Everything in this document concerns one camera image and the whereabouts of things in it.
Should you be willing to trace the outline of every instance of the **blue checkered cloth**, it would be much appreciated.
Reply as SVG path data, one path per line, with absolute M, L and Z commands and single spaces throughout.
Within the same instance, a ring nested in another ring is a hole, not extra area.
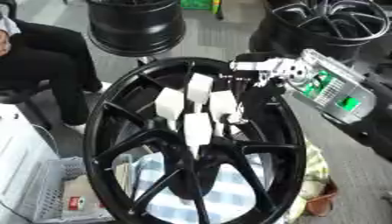
M 248 160 L 265 185 L 262 161 L 257 155 L 249 155 Z M 136 189 L 136 199 L 165 174 L 164 157 L 154 153 L 140 158 L 132 164 L 131 184 Z M 256 204 L 255 193 L 245 178 L 231 165 L 220 167 L 211 192 L 204 198 L 211 223 L 231 221 L 252 209 Z M 176 224 L 199 223 L 199 216 L 192 200 L 177 197 L 165 188 L 147 206 L 152 216 Z

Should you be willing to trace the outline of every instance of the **black wire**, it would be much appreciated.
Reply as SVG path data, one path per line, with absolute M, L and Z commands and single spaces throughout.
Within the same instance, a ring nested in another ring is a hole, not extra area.
M 0 200 L 0 205 L 2 207 L 5 207 L 7 210 L 9 210 L 10 212 L 12 212 L 13 214 L 15 214 L 17 217 L 22 218 L 23 220 L 27 221 L 29 224 L 33 224 L 32 220 L 28 219 L 27 217 L 23 216 L 20 213 L 15 212 L 15 210 L 13 210 L 12 208 L 8 207 L 7 205 L 4 204 L 4 202 L 2 202 Z

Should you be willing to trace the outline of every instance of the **person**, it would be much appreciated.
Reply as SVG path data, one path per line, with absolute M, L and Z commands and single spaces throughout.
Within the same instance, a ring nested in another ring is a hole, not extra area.
M 64 28 L 11 20 L 0 13 L 0 87 L 49 81 L 64 124 L 84 133 L 88 105 L 83 91 L 109 87 L 96 75 L 85 39 Z

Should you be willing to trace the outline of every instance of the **person's leg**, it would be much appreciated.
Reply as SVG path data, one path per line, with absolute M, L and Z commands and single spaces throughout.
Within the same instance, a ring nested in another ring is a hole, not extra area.
M 30 48 L 68 55 L 78 68 L 78 78 L 84 90 L 96 92 L 102 88 L 86 41 L 79 32 L 20 20 L 16 22 Z
M 81 125 L 88 119 L 88 106 L 77 79 L 77 67 L 67 55 L 16 46 L 0 58 L 0 81 L 39 83 L 49 80 L 61 111 L 69 125 Z

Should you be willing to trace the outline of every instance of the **plastic basket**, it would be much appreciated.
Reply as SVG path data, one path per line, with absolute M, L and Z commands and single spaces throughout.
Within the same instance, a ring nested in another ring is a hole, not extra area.
M 115 161 L 118 165 L 127 162 L 132 162 L 131 155 L 122 155 Z M 85 173 L 81 157 L 47 161 L 41 166 L 28 188 L 18 212 L 25 217 L 30 217 L 37 224 L 88 224 L 112 221 L 113 217 L 105 208 L 89 215 L 61 217 L 64 182 L 76 179 Z
M 181 0 L 181 7 L 187 10 L 211 10 L 212 0 Z

